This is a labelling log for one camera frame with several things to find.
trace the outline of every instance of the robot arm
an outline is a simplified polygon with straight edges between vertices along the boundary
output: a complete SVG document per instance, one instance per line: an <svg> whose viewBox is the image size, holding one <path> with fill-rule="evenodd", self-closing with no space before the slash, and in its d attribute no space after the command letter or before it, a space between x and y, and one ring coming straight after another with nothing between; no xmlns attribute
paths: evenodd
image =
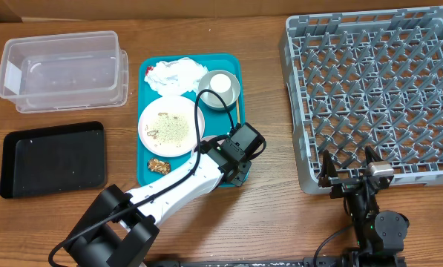
<svg viewBox="0 0 443 267"><path fill-rule="evenodd" d="M215 138L202 142L182 166L156 182L123 193L116 185L102 191L68 235L53 249L63 247L81 267L139 267L159 233L157 225L192 199L213 191L222 182L241 186L251 159L265 139L251 125L238 125L222 145ZM194 173L197 156L200 161ZM121 240L105 222L120 223L127 231Z"/></svg>

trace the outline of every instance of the red object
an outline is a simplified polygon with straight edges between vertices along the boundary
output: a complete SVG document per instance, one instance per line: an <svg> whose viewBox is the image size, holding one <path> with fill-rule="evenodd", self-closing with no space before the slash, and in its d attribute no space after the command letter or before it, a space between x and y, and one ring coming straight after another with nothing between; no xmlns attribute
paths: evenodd
<svg viewBox="0 0 443 267"><path fill-rule="evenodd" d="M153 70L153 69L154 69L153 66L148 66L148 67L147 67L147 70L145 70L145 75L147 76L148 72L151 71L151 70Z"/></svg>

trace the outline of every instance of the black tray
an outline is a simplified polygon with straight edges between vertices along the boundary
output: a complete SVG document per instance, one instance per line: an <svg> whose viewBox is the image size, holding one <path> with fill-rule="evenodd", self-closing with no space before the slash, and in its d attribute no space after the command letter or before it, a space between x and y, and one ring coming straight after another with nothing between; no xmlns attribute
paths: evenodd
<svg viewBox="0 0 443 267"><path fill-rule="evenodd" d="M100 188L106 182L100 122L16 131L4 139L0 179L4 198Z"/></svg>

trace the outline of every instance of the plastic crate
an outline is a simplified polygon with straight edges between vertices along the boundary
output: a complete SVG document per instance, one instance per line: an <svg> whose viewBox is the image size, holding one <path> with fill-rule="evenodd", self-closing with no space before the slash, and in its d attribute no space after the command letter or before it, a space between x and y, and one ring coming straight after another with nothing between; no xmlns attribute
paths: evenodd
<svg viewBox="0 0 443 267"><path fill-rule="evenodd" d="M391 185L443 184L443 7L291 16L279 49L304 192L329 192L324 149L358 177L366 145Z"/></svg>

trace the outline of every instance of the white arm segment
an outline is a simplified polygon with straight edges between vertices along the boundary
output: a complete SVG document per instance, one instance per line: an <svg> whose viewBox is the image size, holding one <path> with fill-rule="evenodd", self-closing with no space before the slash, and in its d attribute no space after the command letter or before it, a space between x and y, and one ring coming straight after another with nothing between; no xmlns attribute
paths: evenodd
<svg viewBox="0 0 443 267"><path fill-rule="evenodd" d="M132 195L131 202L137 203L161 190L173 185L182 179L194 166L197 161L197 153L181 165L176 170L141 188L131 189L127 193ZM192 199L211 192L216 188L223 178L223 173L218 169L218 164L207 154L201 154L200 164L194 175L182 182L176 188L139 207L140 212L145 216L152 215L155 218L155 225L160 225L173 213L182 208Z"/></svg>

